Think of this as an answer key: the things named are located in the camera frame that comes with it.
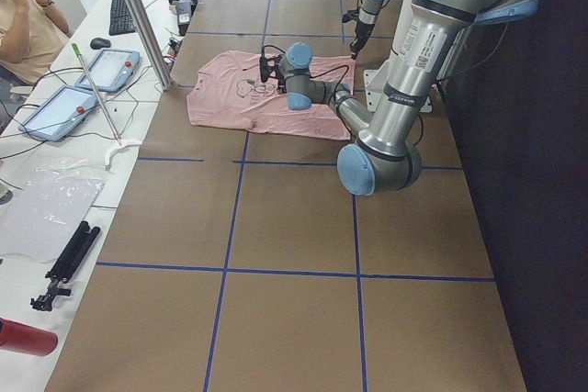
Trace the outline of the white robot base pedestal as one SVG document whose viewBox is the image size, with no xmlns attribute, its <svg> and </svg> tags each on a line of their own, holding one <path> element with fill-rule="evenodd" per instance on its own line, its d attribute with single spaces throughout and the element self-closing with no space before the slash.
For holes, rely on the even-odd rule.
<svg viewBox="0 0 588 392">
<path fill-rule="evenodd" d="M 381 69 L 365 70 L 363 73 L 365 93 L 367 100 L 367 110 L 375 112 L 379 107 L 379 101 L 386 97 L 389 101 L 419 107 L 421 112 L 431 113 L 433 107 L 428 96 L 407 95 L 394 89 L 387 82 L 388 75 Z"/>
</svg>

